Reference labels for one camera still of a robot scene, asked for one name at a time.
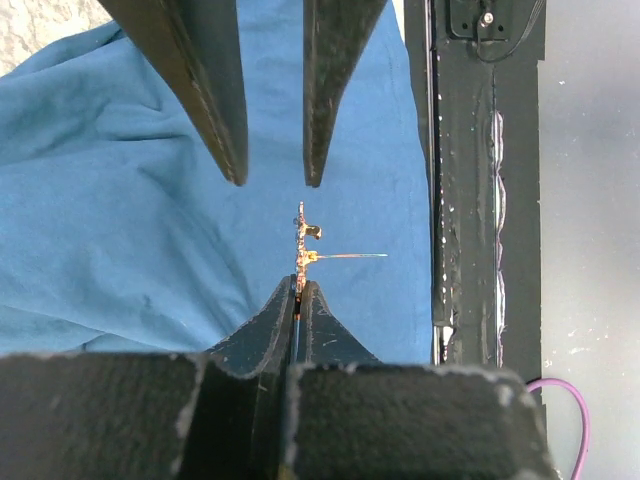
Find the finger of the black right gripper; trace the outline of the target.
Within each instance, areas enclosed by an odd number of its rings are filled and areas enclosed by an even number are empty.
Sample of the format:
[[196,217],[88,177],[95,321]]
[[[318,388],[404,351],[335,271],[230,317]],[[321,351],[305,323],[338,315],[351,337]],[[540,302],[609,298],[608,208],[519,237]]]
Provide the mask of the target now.
[[248,176],[248,125],[234,1],[101,0],[178,98],[226,180]]
[[385,0],[303,3],[303,162],[305,182],[320,186],[342,96]]

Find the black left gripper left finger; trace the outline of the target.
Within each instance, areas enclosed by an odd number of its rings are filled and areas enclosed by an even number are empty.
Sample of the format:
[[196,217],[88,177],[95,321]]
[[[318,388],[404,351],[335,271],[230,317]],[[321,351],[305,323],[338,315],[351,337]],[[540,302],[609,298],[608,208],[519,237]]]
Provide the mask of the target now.
[[203,353],[1,359],[5,479],[272,479],[295,281]]

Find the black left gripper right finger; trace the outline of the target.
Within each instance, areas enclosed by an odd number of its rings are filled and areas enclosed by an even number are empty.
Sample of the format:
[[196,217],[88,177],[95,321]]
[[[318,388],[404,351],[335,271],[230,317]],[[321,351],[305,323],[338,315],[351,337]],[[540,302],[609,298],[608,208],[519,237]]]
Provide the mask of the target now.
[[286,377],[286,479],[552,479],[534,398],[505,369],[339,363],[335,323],[304,290],[298,362]]

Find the blue t-shirt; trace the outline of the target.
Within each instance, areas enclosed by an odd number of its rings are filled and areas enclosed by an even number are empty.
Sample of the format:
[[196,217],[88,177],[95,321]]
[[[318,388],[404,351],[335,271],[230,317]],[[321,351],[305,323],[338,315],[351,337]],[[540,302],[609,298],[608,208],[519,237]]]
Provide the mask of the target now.
[[220,174],[113,22],[1,80],[1,348],[204,350],[255,314],[321,226],[309,276],[386,362],[430,358],[428,189],[396,14],[339,108],[320,187],[302,172],[302,3],[242,1],[250,172]]

